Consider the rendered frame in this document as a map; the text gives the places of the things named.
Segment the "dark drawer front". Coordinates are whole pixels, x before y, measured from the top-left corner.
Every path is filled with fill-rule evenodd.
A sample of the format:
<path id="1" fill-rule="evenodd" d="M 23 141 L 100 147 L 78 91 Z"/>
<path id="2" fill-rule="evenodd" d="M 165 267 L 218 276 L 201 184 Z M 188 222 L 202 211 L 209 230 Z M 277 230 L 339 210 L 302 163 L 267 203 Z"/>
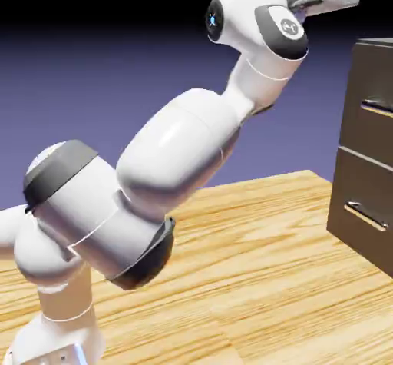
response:
<path id="1" fill-rule="evenodd" d="M 393 38 L 359 39 L 352 50 L 339 144 L 393 167 L 393 117 L 362 108 L 393 105 Z"/>
<path id="2" fill-rule="evenodd" d="M 347 212 L 347 201 L 360 202 L 389 224 L 381 232 Z M 393 277 L 393 169 L 339 148 L 327 230 L 377 268 Z"/>

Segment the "dark wooden cabinet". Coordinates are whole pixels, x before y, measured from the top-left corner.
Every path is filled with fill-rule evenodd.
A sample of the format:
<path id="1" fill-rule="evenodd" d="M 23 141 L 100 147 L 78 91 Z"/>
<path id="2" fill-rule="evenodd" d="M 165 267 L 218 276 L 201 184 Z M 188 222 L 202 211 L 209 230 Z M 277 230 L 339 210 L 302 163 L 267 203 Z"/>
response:
<path id="1" fill-rule="evenodd" d="M 393 38 L 352 50 L 327 229 L 393 278 Z"/>

